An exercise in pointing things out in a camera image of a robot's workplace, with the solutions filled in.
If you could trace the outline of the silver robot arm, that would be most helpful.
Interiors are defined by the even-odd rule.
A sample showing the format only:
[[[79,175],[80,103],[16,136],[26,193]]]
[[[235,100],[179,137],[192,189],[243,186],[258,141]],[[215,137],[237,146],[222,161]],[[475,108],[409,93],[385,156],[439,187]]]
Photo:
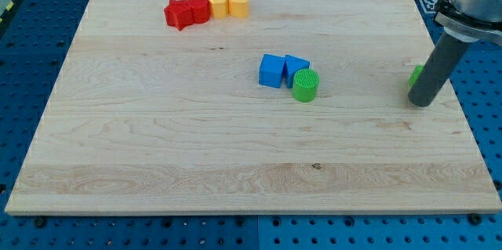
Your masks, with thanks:
[[[438,0],[435,21],[462,42],[501,44],[501,0]]]

